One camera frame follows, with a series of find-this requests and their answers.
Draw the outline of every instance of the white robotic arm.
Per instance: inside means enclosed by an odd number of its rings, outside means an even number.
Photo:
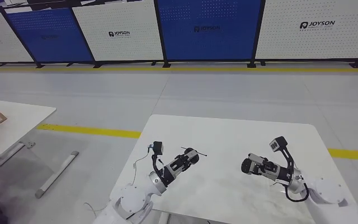
[[[163,154],[162,142],[154,142],[148,146],[148,152],[152,149],[153,168],[142,186],[125,185],[115,193],[106,208],[95,219],[94,224],[140,224],[153,208],[150,200],[153,194],[161,196],[168,185],[183,171],[199,160],[198,152],[192,148],[186,148],[184,154],[178,155],[164,168],[158,170],[158,156]]]
[[[316,224],[357,222],[358,207],[356,204],[348,204],[341,185],[323,177],[312,178],[304,171],[294,168],[294,160],[286,146],[287,141],[282,136],[270,143],[274,152],[282,152],[288,162],[287,168],[250,153],[242,162],[241,170],[246,174],[262,175],[283,185],[287,199],[305,202]],[[300,194],[302,199],[291,199],[288,190]]]

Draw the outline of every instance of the black cable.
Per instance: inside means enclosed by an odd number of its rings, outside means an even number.
[[[306,188],[306,196],[300,200],[293,200],[292,198],[289,197],[289,193],[288,193],[288,187],[285,185],[285,191],[286,191],[286,197],[288,200],[292,201],[292,202],[304,202],[305,200],[307,200],[308,196],[309,196],[309,190],[307,187],[306,183],[303,183],[304,187]]]
[[[135,213],[131,214],[126,220],[130,219],[133,215],[135,215]]]
[[[198,151],[196,151],[198,154],[201,154],[201,155],[203,155],[203,156],[207,156],[207,155],[205,155],[205,154],[202,154],[202,153],[200,153],[200,152],[198,152]]]
[[[157,155],[152,155],[152,161],[153,161],[153,169],[158,174],[158,168],[157,168]]]

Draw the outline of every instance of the white table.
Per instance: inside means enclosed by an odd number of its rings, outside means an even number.
[[[34,143],[30,142],[26,135],[55,111],[56,108],[47,106],[0,101],[0,112],[7,117],[7,120],[0,124],[0,166],[22,147],[26,146],[27,148],[31,148],[34,146]],[[36,192],[35,195],[37,198],[40,198],[45,193],[76,155],[78,155],[76,151],[71,153],[62,164],[60,170],[54,172],[46,183]]]
[[[181,173],[161,197],[154,195],[153,209],[225,223],[314,223],[305,204],[288,201],[280,184],[241,172],[250,152],[286,166],[282,153],[269,147],[279,136],[286,138],[298,168],[337,181],[348,202],[356,203],[312,125],[167,115],[149,118],[110,197],[132,182],[133,162],[146,154],[147,145],[162,141],[165,164],[183,153],[181,146],[208,156]],[[153,170],[150,157],[137,168],[139,185]]]

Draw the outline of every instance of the yellow floor line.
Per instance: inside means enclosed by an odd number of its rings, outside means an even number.
[[[101,136],[115,136],[123,138],[139,138],[140,132],[132,130],[113,130],[103,128],[89,128],[89,127],[78,127],[78,126],[66,126],[56,124],[40,124],[37,129],[39,130],[54,130],[56,132],[71,132],[80,134],[96,134]]]
[[[67,125],[57,125],[57,124],[40,124],[37,129],[39,130],[53,130],[56,132],[71,132],[71,133],[80,133],[80,134],[95,134],[101,136],[114,136],[122,138],[139,138],[141,132],[136,132],[132,130],[114,130],[114,129],[104,129],[104,128],[89,128],[89,127],[79,127],[79,126],[67,126]],[[352,160],[358,160],[358,150],[338,150],[334,148],[328,149],[332,157],[335,158],[349,158]]]
[[[329,148],[328,151],[334,158],[349,158],[351,160],[358,160],[358,150],[338,150]]]
[[[51,72],[65,72],[65,71],[80,71],[80,72],[97,72],[97,71],[182,71],[182,72],[358,72],[354,68],[238,68],[238,67],[101,67],[101,68],[76,68],[76,67],[44,67],[44,68],[24,68],[12,67],[0,68],[0,72],[24,72],[24,71],[51,71]]]

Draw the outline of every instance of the concrete floor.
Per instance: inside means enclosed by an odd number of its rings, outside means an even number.
[[[346,63],[268,66],[348,68]],[[0,100],[56,107],[46,121],[50,124],[142,131],[152,114],[308,123],[317,128],[327,148],[350,150],[358,149],[357,86],[356,72],[0,70]],[[94,215],[83,203],[95,209],[106,204],[136,143],[45,130],[35,130],[31,138],[35,154],[21,150],[0,168],[0,203],[11,223],[91,223]],[[51,169],[58,169],[73,150],[79,157],[41,199],[35,199]],[[358,160],[334,161],[358,200]],[[152,212],[145,223],[158,217]],[[172,216],[171,223],[207,222]]]

